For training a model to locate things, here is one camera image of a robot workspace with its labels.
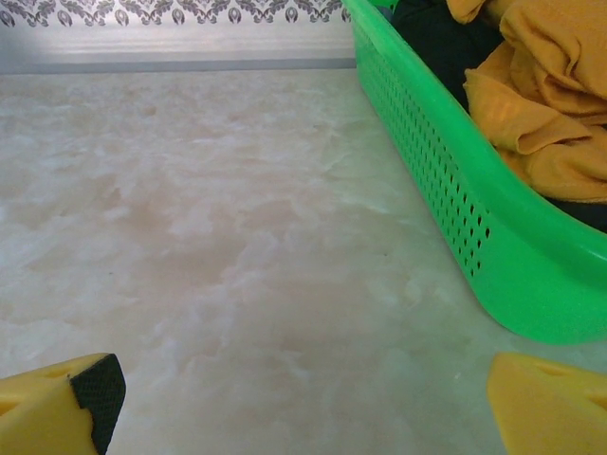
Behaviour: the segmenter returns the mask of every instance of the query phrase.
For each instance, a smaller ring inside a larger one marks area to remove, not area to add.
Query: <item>wall trim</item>
[[[0,73],[354,66],[351,25],[0,28]]]

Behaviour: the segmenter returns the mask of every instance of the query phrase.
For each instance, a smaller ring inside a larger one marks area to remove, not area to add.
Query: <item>patterned wallpaper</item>
[[[0,0],[0,27],[349,22],[341,0]]]

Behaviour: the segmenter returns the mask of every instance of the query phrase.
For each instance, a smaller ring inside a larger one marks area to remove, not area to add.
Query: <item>basket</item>
[[[343,3],[360,83],[483,307],[538,341],[607,339],[607,235],[519,180],[378,11],[390,0]]]

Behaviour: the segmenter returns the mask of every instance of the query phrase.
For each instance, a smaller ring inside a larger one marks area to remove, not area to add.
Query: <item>white marble surface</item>
[[[498,351],[351,70],[0,78],[0,375],[119,356],[112,455],[500,454]]]

